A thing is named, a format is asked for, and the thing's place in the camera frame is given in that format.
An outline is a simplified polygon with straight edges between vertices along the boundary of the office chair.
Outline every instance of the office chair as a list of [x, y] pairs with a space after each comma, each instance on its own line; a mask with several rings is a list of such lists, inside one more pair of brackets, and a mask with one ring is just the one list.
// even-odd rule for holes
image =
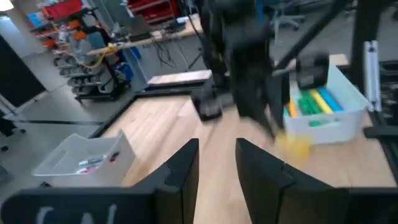
[[274, 26], [275, 32], [275, 44], [278, 39], [279, 26], [283, 24], [288, 24], [293, 26], [294, 31], [298, 30], [300, 27], [299, 22], [304, 22], [305, 16], [303, 15], [285, 15], [285, 9], [295, 4], [295, 0], [260, 0], [257, 4], [262, 4], [273, 8], [274, 15], [272, 16], [271, 26]]

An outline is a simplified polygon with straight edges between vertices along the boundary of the cable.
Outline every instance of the cable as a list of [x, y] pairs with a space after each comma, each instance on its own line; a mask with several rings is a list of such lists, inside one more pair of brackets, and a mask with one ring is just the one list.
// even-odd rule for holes
[[202, 37], [200, 36], [199, 32], [197, 31], [197, 28], [195, 27], [195, 25], [193, 25], [192, 18], [191, 18], [191, 15], [190, 15], [190, 13], [189, 13], [188, 7], [187, 7], [187, 5], [185, 4], [185, 2], [184, 2], [183, 4], [184, 4], [184, 7], [183, 7], [183, 8], [184, 8], [184, 10], [185, 10], [185, 13], [187, 14], [188, 19], [189, 19], [189, 23], [191, 23], [191, 26], [192, 26], [193, 30], [194, 30], [195, 33], [197, 34], [197, 36], [198, 36], [198, 38], [199, 38], [201, 44], [204, 46], [204, 45], [205, 45], [205, 42], [203, 41]]
[[105, 58], [105, 56], [107, 56], [107, 54], [109, 54], [110, 52], [114, 52], [115, 50], [116, 50], [116, 45], [108, 44], [105, 52], [102, 53], [101, 56], [99, 56], [98, 61], [96, 63], [94, 63], [94, 65], [85, 65], [84, 62], [80, 61], [80, 59], [75, 54], [68, 54], [68, 55], [72, 56], [76, 60], [76, 63], [78, 63], [79, 65], [81, 65], [83, 67], [95, 68], [102, 63], [103, 59]]
[[[160, 43], [159, 43], [158, 41], [156, 41], [156, 39], [155, 39], [153, 36], [152, 36], [150, 39], [151, 39], [153, 45], [155, 46], [157, 58], [158, 58], [159, 61], [160, 61], [160, 66], [162, 67], [162, 66], [163, 66], [163, 63], [164, 63], [164, 64], [168, 65], [168, 66], [171, 67], [171, 68], [177, 68], [177, 65], [175, 64], [173, 58], [170, 56], [170, 51], [169, 51], [168, 48], [165, 46], [165, 44], [163, 43], [163, 41], [160, 41]], [[168, 61], [168, 62], [172, 62], [172, 63], [174, 64], [174, 66], [171, 65], [171, 64], [169, 64], [168, 62], [166, 62], [166, 61], [163, 59], [163, 56], [164, 56], [164, 55], [167, 57], [167, 61]]]
[[182, 52], [182, 48], [181, 48], [180, 44], [178, 43], [178, 41], [177, 41], [177, 43], [174, 41], [174, 36], [172, 36], [172, 42], [173, 42], [174, 46], [176, 46], [177, 52], [181, 55], [182, 59], [184, 60], [185, 65], [187, 66], [187, 70], [189, 70], [189, 65], [188, 65], [187, 59], [185, 58], [185, 56]]

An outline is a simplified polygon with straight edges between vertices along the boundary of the wall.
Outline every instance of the wall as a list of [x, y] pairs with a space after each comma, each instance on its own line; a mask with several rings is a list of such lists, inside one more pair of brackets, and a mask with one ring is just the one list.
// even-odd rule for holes
[[37, 54], [45, 52], [46, 49], [43, 47], [40, 40], [38, 40], [34, 34], [29, 32], [31, 26], [28, 22], [26, 14], [19, 8], [19, 5], [16, 4], [16, 2], [13, 2], [13, 4], [14, 8], [6, 11], [6, 14], [19, 30], [21, 36], [25, 38], [28, 48], [30, 48], [33, 53]]
[[28, 45], [26, 38], [7, 16], [0, 17], [0, 35], [20, 58], [34, 53], [33, 48]]
[[12, 3], [26, 15], [39, 11], [36, 0], [14, 0]]

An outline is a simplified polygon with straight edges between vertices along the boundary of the blue block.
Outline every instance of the blue block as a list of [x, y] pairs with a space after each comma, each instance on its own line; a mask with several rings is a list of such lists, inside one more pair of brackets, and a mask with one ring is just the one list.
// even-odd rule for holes
[[337, 101], [332, 97], [328, 90], [324, 87], [318, 89], [319, 94], [328, 103], [333, 112], [343, 111], [343, 108], [337, 103]]
[[285, 116], [290, 116], [290, 115], [289, 115], [289, 111], [288, 111], [288, 109], [286, 109], [286, 108], [284, 108], [284, 115], [285, 115]]

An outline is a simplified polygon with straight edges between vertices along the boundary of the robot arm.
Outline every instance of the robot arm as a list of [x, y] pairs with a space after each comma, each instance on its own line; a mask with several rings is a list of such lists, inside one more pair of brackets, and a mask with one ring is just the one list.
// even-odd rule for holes
[[[275, 137], [264, 111], [269, 106], [278, 128], [284, 128], [291, 70], [275, 71], [269, 21], [258, 19], [254, 0], [196, 0], [196, 4], [203, 28], [203, 61], [214, 79], [192, 92], [200, 119], [219, 118], [223, 108], [236, 105], [239, 116], [253, 119]], [[298, 86], [326, 84], [328, 66], [328, 54], [323, 53], [297, 60]]]

